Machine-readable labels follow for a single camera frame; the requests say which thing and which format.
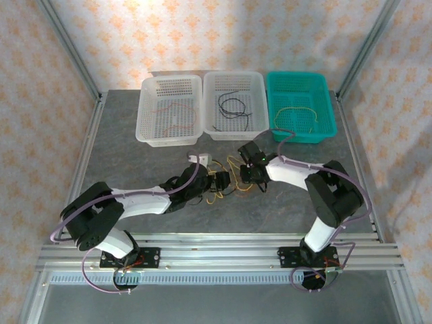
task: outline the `floral wallpaper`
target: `floral wallpaper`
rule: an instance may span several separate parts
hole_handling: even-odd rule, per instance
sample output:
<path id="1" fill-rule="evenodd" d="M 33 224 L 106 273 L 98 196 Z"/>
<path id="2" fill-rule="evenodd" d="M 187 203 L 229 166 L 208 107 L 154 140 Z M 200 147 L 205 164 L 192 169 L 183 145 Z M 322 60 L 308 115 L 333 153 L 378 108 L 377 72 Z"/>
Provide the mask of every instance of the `floral wallpaper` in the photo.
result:
<path id="1" fill-rule="evenodd" d="M 0 0 L 0 314 L 16 323 L 93 100 L 36 1 Z"/>
<path id="2" fill-rule="evenodd" d="M 321 72 L 339 88 L 385 0 L 53 0 L 102 91 L 149 72 Z"/>
<path id="3" fill-rule="evenodd" d="M 402 0 L 344 101 L 385 235 L 432 323 L 432 3 Z"/>

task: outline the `wire in basket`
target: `wire in basket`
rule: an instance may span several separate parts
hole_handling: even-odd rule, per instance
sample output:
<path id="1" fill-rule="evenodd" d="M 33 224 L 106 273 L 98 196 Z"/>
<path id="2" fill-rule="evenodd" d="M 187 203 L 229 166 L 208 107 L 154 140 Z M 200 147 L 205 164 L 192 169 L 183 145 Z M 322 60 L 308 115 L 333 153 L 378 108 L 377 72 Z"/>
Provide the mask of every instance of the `wire in basket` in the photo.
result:
<path id="1" fill-rule="evenodd" d="M 191 110 L 194 112 L 194 116 L 195 116 L 195 118 L 194 118 L 194 122 L 192 123 L 192 125 L 189 125 L 189 126 L 183 126 L 183 125 L 171 125 L 171 126 L 167 127 L 167 128 L 163 131 L 163 135 L 164 135 L 164 137 L 168 137 L 168 131 L 170 131 L 170 130 L 173 129 L 173 128 L 183 128 L 183 129 L 188 129 L 188 128 L 192 128 L 192 127 L 194 127 L 194 125 L 195 125 L 195 123 L 196 123 L 196 111 L 195 111 L 195 109 L 193 109 L 192 107 L 189 107 L 189 106 L 187 106 L 187 105 L 185 105 L 185 104 L 183 104 L 183 103 L 171 103 L 170 105 L 168 105 L 168 107 L 166 107 L 166 108 L 162 108 L 162 109 L 158 109 L 158 110 L 154 110 L 154 111 L 152 111 L 152 113 L 160 113 L 160 112 L 162 112 L 162 111 L 165 111 L 165 110 L 171 109 L 173 105 L 179 105 L 179 106 L 182 106 L 182 107 L 185 107 L 185 108 L 191 109 Z"/>
<path id="2" fill-rule="evenodd" d="M 315 110 L 309 108 L 309 107 L 285 107 L 285 108 L 280 109 L 280 110 L 277 112 L 277 114 L 276 114 L 276 116 L 275 116 L 275 119 L 273 119 L 273 124 L 275 125 L 275 128 L 280 128 L 280 127 L 276 124 L 276 120 L 277 120 L 277 118 L 279 117 L 279 114 L 280 114 L 282 111 L 285 111 L 285 110 L 288 110 L 288 109 L 306 109 L 306 110 L 312 111 L 312 112 L 315 114 L 315 123 L 318 122 L 318 114 L 317 114 L 317 112 L 316 112 Z"/>
<path id="3" fill-rule="evenodd" d="M 227 92 L 224 94 L 221 94 L 219 96 L 219 98 L 217 99 L 217 105 L 219 106 L 219 112 L 221 113 L 222 116 L 224 116 L 224 118 L 226 119 L 234 119 L 234 118 L 239 118 L 239 117 L 246 117 L 246 127 L 244 128 L 244 132 L 246 132 L 248 130 L 248 126 L 249 126 L 249 116 L 252 115 L 252 113 L 246 113 L 246 104 L 241 101 L 239 98 L 228 98 L 225 99 L 224 101 L 221 101 L 221 97 L 223 96 L 227 96 L 227 95 L 232 95 L 233 93 L 236 93 L 237 91 L 231 91 L 231 92 Z M 225 108 L 223 108 L 223 104 L 226 103 L 227 101 L 238 101 L 239 103 L 241 103 L 243 105 L 243 111 L 242 112 L 237 112 L 237 111 L 228 111 Z"/>

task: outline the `white robotic arm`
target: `white robotic arm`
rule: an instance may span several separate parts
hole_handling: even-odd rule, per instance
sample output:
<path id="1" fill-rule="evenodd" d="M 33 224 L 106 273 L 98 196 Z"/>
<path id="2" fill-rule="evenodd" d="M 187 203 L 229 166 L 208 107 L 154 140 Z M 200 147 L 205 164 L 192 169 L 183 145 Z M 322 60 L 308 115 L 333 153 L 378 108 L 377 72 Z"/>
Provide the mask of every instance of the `white robotic arm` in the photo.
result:
<path id="1" fill-rule="evenodd" d="M 361 193 L 351 182 L 316 168 L 326 167 L 347 174 L 337 161 L 301 167 L 304 163 L 285 156 L 280 158 L 275 153 L 266 156 L 254 142 L 242 146 L 239 153 L 245 162 L 240 168 L 244 183 L 257 184 L 263 192 L 262 185 L 267 189 L 270 181 L 285 182 L 308 191 L 317 218 L 300 243 L 300 253 L 309 263 L 329 246 L 342 222 L 363 204 Z"/>
<path id="2" fill-rule="evenodd" d="M 311 264 L 320 252 L 329 246 L 342 221 L 353 215 L 363 204 L 362 195 L 356 187 L 336 175 L 296 166 L 298 161 L 287 157 L 282 157 L 281 160 L 275 153 L 266 156 L 254 142 L 249 142 L 238 151 L 245 162 L 245 165 L 240 166 L 240 177 L 244 183 L 257 184 L 265 192 L 268 182 L 285 182 L 307 190 L 310 194 L 317 218 L 309 233 L 300 242 L 300 254 L 307 263 Z M 131 190 L 111 189 L 104 182 L 90 187 L 63 210 L 61 214 L 63 219 L 98 197 L 114 195 L 115 198 L 86 209 L 66 225 L 78 249 L 89 250 L 95 247 L 112 254 L 116 259 L 124 260 L 127 257 L 127 262 L 130 262 L 129 259 L 133 262 L 137 245 L 129 233 L 114 228 L 115 224 L 127 217 L 148 213 L 170 213 L 181 209 L 188 200 L 200 196 L 203 192 L 208 190 L 217 192 L 227 188 L 230 183 L 229 173 L 219 172 L 216 175 L 209 175 L 207 164 L 210 160 L 209 155 L 200 155 L 199 172 L 196 177 L 183 190 L 175 194 L 170 192 L 186 183 L 196 164 L 187 168 L 180 177 L 172 177 L 166 183 L 146 190 L 157 192 L 158 195 L 130 196 Z M 196 163 L 196 157 L 191 157 L 190 161 Z M 310 166 L 324 166 L 346 174 L 337 161 Z"/>
<path id="3" fill-rule="evenodd" d="M 70 221 L 66 228 L 78 249 L 98 248 L 117 259 L 123 259 L 133 253 L 137 246 L 129 233 L 114 228 L 120 219 L 149 213 L 170 213 L 181 209 L 188 200 L 200 196 L 203 192 L 216 192 L 227 188 L 230 184 L 229 173 L 220 171 L 209 175 L 207 165 L 210 161 L 209 154 L 201 154 L 196 177 L 181 190 L 178 188 L 184 186 L 197 168 L 195 156 L 189 157 L 189 162 L 193 164 L 184 170 L 180 177 L 172 177 L 166 183 L 146 190 L 119 190 L 108 187 L 104 182 L 98 182 L 67 206 L 61 216 L 63 219 L 68 218 L 74 211 L 96 198 L 112 197 L 85 209 Z"/>

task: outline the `gray floor below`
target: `gray floor below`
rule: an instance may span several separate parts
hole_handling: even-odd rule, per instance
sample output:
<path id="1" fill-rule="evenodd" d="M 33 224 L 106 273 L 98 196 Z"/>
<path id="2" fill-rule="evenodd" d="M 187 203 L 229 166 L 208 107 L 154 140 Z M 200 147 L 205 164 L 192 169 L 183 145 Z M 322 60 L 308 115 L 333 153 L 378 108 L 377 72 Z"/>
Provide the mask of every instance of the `gray floor below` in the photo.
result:
<path id="1" fill-rule="evenodd" d="M 384 271 L 345 272 L 317 294 L 290 285 L 145 286 L 130 295 L 50 286 L 40 324 L 397 324 Z"/>

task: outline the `green basket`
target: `green basket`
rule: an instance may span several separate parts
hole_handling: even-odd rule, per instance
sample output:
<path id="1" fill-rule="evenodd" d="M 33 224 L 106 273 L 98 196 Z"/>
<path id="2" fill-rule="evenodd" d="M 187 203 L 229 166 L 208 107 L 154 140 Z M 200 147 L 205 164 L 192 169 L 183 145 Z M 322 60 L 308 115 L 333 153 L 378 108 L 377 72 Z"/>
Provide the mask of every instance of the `green basket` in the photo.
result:
<path id="1" fill-rule="evenodd" d="M 270 72 L 267 75 L 270 128 L 292 130 L 290 142 L 320 143 L 338 132 L 324 76 L 307 72 Z M 273 131 L 275 141 L 288 135 Z"/>

